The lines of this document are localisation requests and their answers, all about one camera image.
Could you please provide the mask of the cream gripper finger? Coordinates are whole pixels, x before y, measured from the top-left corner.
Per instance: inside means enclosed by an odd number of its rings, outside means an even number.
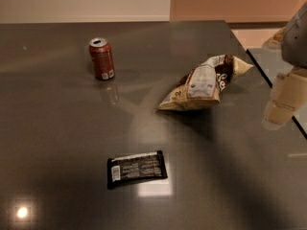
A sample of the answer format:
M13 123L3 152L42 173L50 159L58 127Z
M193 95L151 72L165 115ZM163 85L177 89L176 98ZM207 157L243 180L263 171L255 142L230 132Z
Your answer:
M285 29L281 28L273 36L267 39L263 43L262 47L264 49L269 49L269 50L280 50L284 34L285 34Z
M278 130L287 124L307 102L307 77L298 72L279 73L272 85L270 100L262 124L268 130Z

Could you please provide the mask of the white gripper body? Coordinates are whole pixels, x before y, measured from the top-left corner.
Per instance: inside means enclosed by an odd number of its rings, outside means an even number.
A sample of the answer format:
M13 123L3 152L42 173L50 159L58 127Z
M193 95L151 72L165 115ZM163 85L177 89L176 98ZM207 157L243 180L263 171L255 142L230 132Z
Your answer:
M285 27L281 55L284 61L293 66L307 67L307 2Z

